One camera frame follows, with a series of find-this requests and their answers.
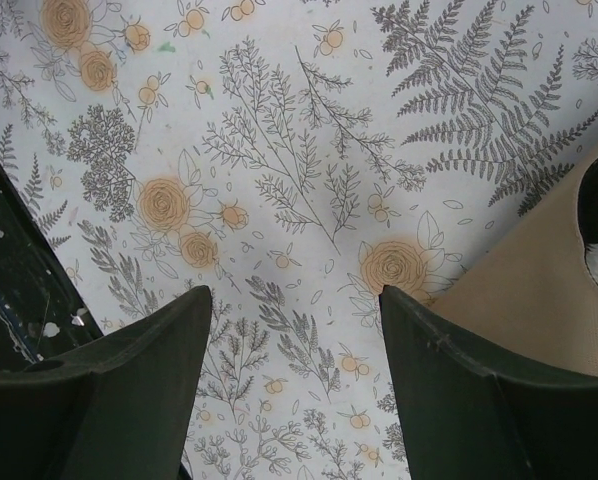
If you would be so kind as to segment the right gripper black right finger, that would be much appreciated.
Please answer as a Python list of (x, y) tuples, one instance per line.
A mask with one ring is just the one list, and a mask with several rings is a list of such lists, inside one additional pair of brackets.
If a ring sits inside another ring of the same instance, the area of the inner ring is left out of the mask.
[(528, 359), (392, 286), (381, 323), (414, 479), (598, 479), (598, 378)]

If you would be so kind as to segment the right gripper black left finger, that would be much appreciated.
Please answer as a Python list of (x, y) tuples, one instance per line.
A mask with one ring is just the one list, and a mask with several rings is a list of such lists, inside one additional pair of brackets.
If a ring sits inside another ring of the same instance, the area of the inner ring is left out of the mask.
[(0, 372), (0, 479), (180, 479), (212, 317), (197, 286), (150, 316)]

